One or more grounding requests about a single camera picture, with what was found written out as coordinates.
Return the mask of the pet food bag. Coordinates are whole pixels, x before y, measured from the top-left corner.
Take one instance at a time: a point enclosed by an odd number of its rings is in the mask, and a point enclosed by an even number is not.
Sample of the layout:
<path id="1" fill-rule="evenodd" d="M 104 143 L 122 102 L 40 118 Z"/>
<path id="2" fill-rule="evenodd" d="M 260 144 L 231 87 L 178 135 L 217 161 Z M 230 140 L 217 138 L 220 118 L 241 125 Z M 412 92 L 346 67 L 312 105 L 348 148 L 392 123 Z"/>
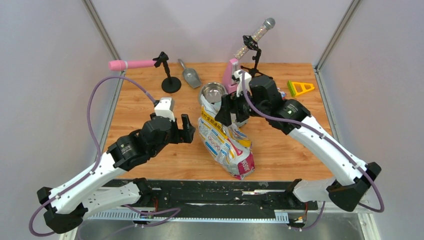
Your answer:
<path id="1" fill-rule="evenodd" d="M 199 97 L 201 106 L 198 133 L 212 156 L 231 176 L 243 180 L 255 171 L 252 141 L 232 123 L 224 126 L 215 120 L 218 106 L 204 96 Z"/>

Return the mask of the metal food scoop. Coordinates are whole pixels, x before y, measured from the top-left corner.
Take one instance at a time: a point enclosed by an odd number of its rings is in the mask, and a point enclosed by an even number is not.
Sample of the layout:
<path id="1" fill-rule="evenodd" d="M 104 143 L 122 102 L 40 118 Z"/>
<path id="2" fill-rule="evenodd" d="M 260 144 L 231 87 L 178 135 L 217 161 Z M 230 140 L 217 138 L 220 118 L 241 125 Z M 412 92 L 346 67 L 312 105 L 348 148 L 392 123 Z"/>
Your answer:
<path id="1" fill-rule="evenodd" d="M 182 76 L 188 85 L 193 89 L 200 87 L 202 82 L 196 70 L 193 68 L 188 68 L 182 59 L 178 59 L 178 62 L 183 68 Z"/>

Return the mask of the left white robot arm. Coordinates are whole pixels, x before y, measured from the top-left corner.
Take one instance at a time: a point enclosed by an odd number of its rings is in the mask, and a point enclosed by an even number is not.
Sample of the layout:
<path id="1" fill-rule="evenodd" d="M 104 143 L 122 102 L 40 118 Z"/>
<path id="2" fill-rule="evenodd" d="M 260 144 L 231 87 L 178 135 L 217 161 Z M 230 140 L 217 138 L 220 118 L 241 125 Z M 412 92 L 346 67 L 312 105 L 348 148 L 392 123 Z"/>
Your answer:
<path id="1" fill-rule="evenodd" d="M 46 209 L 46 225 L 56 234 L 78 227 L 88 217 L 118 206 L 138 203 L 142 207 L 153 201 L 145 178 L 136 178 L 121 187 L 98 192 L 115 177 L 147 163 L 168 144 L 190 144 L 195 127 L 187 114 L 181 115 L 182 128 L 176 120 L 154 113 L 143 127 L 118 138 L 101 157 L 83 172 L 61 186 L 42 187 L 37 197 Z"/>

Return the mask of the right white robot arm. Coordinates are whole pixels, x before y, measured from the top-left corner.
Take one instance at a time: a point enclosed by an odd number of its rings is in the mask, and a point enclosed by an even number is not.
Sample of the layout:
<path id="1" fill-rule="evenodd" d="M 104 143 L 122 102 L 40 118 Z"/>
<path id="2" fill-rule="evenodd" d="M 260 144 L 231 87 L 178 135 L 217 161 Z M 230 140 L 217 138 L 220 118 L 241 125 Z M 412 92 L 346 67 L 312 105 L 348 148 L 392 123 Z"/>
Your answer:
<path id="1" fill-rule="evenodd" d="M 352 212 L 362 205 L 362 199 L 373 190 L 379 208 L 384 200 L 375 183 L 381 172 L 376 162 L 365 162 L 349 152 L 318 123 L 312 113 L 298 100 L 285 99 L 275 81 L 266 76 L 251 76 L 243 70 L 232 74 L 235 91 L 222 96 L 215 119 L 224 126 L 243 122 L 250 117 L 262 117 L 286 136 L 301 143 L 332 173 L 332 178 L 308 181 L 296 179 L 285 195 L 286 204 L 298 209 L 306 202 L 332 202 L 340 209 Z"/>

